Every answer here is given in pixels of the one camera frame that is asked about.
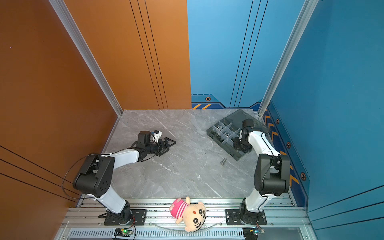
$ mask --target plush toy head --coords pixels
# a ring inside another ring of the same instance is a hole
[[[191,204],[185,208],[183,221],[187,232],[194,232],[201,228],[205,222],[207,210],[202,202]]]
[[[187,232],[194,232],[201,228],[205,222],[207,210],[202,202],[198,204],[191,204],[190,198],[187,197],[185,202],[181,198],[176,199],[169,207],[171,215],[175,218],[176,224],[184,221],[185,230]]]

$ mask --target screw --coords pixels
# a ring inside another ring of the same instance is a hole
[[[221,164],[222,166],[224,166],[224,163],[225,163],[226,160],[227,160],[227,158],[225,157],[225,158],[220,162],[220,164]]]

